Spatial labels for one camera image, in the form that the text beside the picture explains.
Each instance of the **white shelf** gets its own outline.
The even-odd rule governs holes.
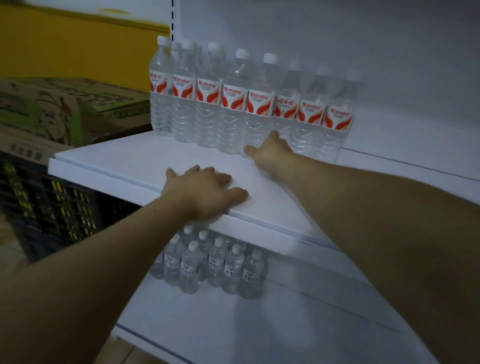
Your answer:
[[[480,202],[480,182],[385,158],[342,150],[339,164],[413,178]],[[355,265],[306,215],[295,198],[265,178],[249,159],[184,144],[153,132],[60,152],[49,173],[112,196],[146,205],[160,195],[165,170],[182,173],[194,164],[210,165],[233,176],[232,186],[249,199],[208,227],[282,255],[367,282]]]
[[[245,300],[204,282],[193,295],[147,275],[114,334],[164,360],[215,363],[436,363],[396,331],[275,283]]]

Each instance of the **finger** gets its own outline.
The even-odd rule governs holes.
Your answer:
[[[167,181],[168,181],[170,178],[175,177],[175,172],[173,171],[172,168],[167,168],[165,175],[167,176]]]
[[[192,168],[185,171],[185,173],[198,172],[199,170],[200,170],[200,166],[198,164],[195,164]]]
[[[254,158],[255,153],[257,152],[257,148],[254,146],[246,146],[243,150],[245,151],[245,154],[251,158]]]
[[[219,184],[225,184],[232,179],[232,176],[226,173],[215,172],[214,176]]]
[[[240,187],[229,188],[228,190],[224,190],[224,193],[226,195],[225,203],[227,204],[225,209],[245,201],[248,197],[248,191]]]
[[[279,138],[280,134],[276,130],[272,130],[270,134],[268,135],[269,138]]]

